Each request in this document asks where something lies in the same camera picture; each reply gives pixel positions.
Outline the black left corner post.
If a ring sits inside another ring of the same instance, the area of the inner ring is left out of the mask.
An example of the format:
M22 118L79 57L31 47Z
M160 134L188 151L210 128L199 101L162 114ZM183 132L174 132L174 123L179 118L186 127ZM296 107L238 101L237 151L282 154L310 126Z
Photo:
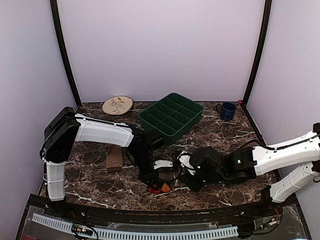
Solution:
M67 48L65 44L65 39L64 39L63 29L62 29L62 24L60 19L58 1L50 0L49 2L50 2L50 9L51 9L55 35L56 35L62 63L64 66L65 74L66 74L68 84L69 84L73 99L75 101L75 104L79 108L82 105L82 101L76 86L76 81L72 72L69 56L67 53Z

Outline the dark blue mug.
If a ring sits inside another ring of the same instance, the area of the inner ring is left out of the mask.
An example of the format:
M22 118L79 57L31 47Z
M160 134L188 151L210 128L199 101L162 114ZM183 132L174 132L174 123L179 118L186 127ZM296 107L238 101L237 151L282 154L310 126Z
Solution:
M232 121L237 110L237 106L232 102L223 102L215 107L220 119L226 122Z

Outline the green divided organizer tray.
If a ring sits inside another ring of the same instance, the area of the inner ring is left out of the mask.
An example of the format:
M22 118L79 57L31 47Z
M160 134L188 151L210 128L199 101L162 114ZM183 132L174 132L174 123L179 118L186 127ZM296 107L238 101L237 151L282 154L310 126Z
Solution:
M138 117L145 131L159 131L170 146L200 121L203 111L201 104L173 92L140 112Z

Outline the round wooden slice plate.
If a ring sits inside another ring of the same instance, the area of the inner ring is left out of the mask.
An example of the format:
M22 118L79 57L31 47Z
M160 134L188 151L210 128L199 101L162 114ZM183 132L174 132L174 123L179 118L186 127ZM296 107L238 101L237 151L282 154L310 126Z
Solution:
M106 100L102 106L105 114L119 116L127 113L133 106L133 100L127 96L114 96Z

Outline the brown ribbed sock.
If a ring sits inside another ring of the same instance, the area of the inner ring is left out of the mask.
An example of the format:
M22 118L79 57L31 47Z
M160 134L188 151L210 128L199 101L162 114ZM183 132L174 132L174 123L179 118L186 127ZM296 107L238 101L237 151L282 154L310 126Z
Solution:
M117 172L122 169L123 154L120 146L113 144L108 145L105 165L108 172Z

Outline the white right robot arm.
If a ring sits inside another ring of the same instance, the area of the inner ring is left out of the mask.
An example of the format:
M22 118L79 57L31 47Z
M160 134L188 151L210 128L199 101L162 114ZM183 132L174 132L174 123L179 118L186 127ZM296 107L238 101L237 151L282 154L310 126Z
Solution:
M244 183L271 171L296 165L285 178L261 192L262 201L255 205L255 213L266 217L275 203L284 202L290 195L314 181L320 175L320 125L298 138L274 144L248 143L234 152L223 155L213 147L200 147L193 153L181 152L177 160L186 168L184 182L199 192L205 184L226 186Z

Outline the black corner post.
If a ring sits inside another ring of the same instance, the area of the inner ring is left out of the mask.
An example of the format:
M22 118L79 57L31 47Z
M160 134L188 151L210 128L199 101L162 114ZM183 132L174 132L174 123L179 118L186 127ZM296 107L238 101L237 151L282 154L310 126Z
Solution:
M82 101L76 86L76 81L72 72L69 56L67 53L67 48L65 44L65 39L64 39L63 29L62 29L62 24L60 19L58 1L50 0L49 2L50 2L50 9L51 9L55 35L56 35L62 63L64 66L65 74L66 74L68 84L69 84L73 99L75 101L75 104L79 108L82 105Z
M269 20L271 15L271 8L272 8L272 0L265 0L264 1L264 8L263 8L263 15L262 15L262 21L261 21L261 27L258 37L258 42L256 46L256 51L252 63L252 68L250 71L248 83L244 92L244 96L242 99L242 106L243 108L246 108L254 87L254 83L257 77L258 69L260 66L264 46L265 46L265 40L268 32L268 26L269 26Z

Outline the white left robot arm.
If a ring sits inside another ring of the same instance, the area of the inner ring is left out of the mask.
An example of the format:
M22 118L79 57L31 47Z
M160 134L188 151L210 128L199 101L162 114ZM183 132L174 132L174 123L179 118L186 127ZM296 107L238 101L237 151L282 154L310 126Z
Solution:
M44 179L51 210L60 218L71 213L65 203L65 165L75 142L93 142L128 149L138 166L139 180L152 193L171 191L170 182L159 178L155 169L154 150L164 145L162 134L146 132L136 125L114 123L86 117L65 107L44 130L44 143L39 152L46 170Z

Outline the black right corner post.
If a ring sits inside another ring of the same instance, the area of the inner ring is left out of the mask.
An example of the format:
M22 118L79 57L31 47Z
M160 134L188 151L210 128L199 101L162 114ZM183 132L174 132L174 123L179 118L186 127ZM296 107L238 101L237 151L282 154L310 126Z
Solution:
M268 32L268 26L269 26L269 20L271 15L271 8L272 8L272 0L265 0L264 1L264 8L263 8L263 15L262 15L262 21L261 21L261 27L258 37L258 42L256 46L256 51L252 63L252 68L250 71L248 83L244 92L244 96L242 99L242 106L243 108L246 108L254 87L254 83L257 77L258 69L260 66L264 46L265 46L265 40Z

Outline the black front table rail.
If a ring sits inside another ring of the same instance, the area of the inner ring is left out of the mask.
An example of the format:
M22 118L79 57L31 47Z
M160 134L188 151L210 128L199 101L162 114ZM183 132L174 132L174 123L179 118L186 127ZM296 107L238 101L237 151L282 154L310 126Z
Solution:
M91 225L105 225L108 222L160 225L218 222L219 224L235 225L271 216L280 216L283 219L285 207L292 203L293 201L290 197L289 201L283 204L259 201L243 205L201 210L143 211L110 209L66 202L56 207L55 210L58 212L66 208L66 213L69 211L75 213L75 218L78 222Z

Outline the red yellow argyle sock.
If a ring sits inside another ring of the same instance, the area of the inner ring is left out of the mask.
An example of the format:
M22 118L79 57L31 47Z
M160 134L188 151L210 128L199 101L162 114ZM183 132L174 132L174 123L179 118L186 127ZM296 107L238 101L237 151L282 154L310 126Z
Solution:
M160 194L160 193L169 193L172 190L171 186L166 182L160 184L154 184L149 186L148 191L150 193Z

